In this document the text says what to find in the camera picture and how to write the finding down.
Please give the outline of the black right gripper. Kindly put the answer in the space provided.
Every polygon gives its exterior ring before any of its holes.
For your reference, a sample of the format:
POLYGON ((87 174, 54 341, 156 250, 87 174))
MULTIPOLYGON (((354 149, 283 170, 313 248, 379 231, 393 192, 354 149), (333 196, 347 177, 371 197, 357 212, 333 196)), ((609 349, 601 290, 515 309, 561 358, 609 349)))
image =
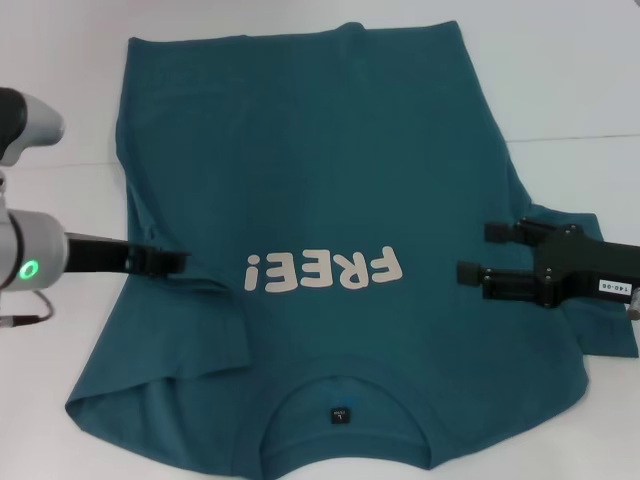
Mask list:
POLYGON ((534 272, 457 263, 457 283, 481 288, 484 299, 548 308, 574 298, 629 304, 640 289, 640 247, 596 240, 573 225, 554 231, 553 225, 527 218, 513 224, 487 222, 484 240, 536 246, 534 272))

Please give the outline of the teal t-shirt with FREE print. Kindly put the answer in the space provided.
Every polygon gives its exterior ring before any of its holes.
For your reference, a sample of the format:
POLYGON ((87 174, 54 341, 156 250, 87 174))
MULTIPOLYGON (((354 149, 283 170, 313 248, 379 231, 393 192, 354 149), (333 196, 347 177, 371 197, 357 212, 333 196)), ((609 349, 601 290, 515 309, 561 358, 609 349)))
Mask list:
POLYGON ((587 355, 634 358, 620 305, 494 301, 461 260, 533 203, 458 25, 129 41, 116 125, 133 242, 188 254, 131 276, 65 409, 174 467, 277 480, 337 457, 431 469, 585 393, 587 355))

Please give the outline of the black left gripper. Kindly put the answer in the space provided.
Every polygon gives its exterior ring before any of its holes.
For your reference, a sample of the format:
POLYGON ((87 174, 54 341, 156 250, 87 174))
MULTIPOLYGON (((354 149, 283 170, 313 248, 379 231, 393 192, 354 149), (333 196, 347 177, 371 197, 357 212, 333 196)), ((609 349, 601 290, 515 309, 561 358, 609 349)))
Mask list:
POLYGON ((66 239, 65 273, 177 275, 185 272, 190 258, 190 254, 185 252, 156 251, 151 247, 104 237, 67 233, 66 239))

